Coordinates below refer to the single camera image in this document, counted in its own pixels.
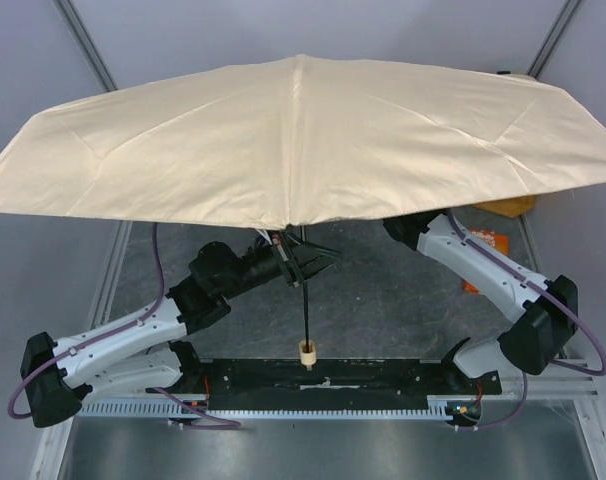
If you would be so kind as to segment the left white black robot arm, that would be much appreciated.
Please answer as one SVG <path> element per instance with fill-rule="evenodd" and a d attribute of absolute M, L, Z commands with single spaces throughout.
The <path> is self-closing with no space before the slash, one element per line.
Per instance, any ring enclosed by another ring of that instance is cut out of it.
<path fill-rule="evenodd" d="M 277 278 L 303 286 L 340 259 L 339 251 L 285 231 L 259 237 L 243 255 L 223 242 L 210 242 L 190 262 L 184 280 L 161 286 L 157 298 L 134 313 L 69 337 L 53 339 L 46 332 L 30 337 L 8 414 L 21 418 L 15 405 L 24 394 L 26 417 L 46 428 L 103 396 L 181 385 L 187 376 L 201 374 L 185 337 L 228 315 L 229 300 Z"/>

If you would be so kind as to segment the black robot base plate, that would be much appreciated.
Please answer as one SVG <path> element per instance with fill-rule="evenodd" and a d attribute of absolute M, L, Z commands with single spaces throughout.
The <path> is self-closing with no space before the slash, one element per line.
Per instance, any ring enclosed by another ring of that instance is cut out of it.
<path fill-rule="evenodd" d="M 216 407 L 410 407 L 430 396 L 499 395 L 496 371 L 465 376 L 449 360 L 322 359 L 311 370 L 290 359 L 214 359 L 171 389 L 206 394 Z"/>

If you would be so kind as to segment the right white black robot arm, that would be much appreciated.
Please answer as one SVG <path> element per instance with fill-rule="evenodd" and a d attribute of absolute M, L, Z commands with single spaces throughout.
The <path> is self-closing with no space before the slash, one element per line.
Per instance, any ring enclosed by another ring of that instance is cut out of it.
<path fill-rule="evenodd" d="M 577 332 L 577 286 L 551 281 L 488 245 L 447 210 L 387 218 L 392 239 L 431 258 L 474 286 L 512 323 L 498 336 L 465 341 L 453 363 L 469 378 L 489 372 L 539 375 Z"/>

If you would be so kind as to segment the beige folding umbrella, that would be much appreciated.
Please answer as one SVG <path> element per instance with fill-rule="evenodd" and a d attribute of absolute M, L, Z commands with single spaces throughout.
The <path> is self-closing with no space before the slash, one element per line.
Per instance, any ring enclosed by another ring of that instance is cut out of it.
<path fill-rule="evenodd" d="M 298 55 L 55 106 L 0 153 L 0 213 L 280 230 L 606 183 L 566 91 Z"/>

